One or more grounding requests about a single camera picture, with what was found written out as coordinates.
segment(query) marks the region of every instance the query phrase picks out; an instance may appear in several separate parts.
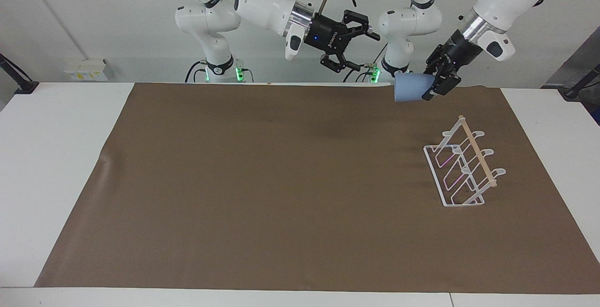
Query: white table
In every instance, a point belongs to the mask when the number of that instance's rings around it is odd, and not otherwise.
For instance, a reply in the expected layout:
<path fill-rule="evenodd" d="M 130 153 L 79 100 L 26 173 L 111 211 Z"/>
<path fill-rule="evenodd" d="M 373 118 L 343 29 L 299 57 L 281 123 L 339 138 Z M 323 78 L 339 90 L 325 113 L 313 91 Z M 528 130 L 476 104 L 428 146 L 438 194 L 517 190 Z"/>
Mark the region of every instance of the white table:
<path fill-rule="evenodd" d="M 43 83 L 0 112 L 0 306 L 600 306 L 600 296 L 31 288 L 132 87 Z M 600 127 L 556 91 L 503 92 L 600 259 Z"/>

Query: brown table covering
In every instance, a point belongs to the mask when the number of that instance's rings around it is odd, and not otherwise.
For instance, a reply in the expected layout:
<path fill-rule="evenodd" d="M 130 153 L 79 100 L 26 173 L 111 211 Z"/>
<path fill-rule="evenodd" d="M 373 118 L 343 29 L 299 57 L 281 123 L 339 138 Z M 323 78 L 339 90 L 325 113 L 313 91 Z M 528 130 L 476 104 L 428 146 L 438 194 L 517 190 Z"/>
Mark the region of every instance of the brown table covering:
<path fill-rule="evenodd" d="M 422 150 L 460 114 L 508 171 L 481 207 Z M 600 265 L 497 89 L 138 83 L 36 286 L 598 294 Z"/>

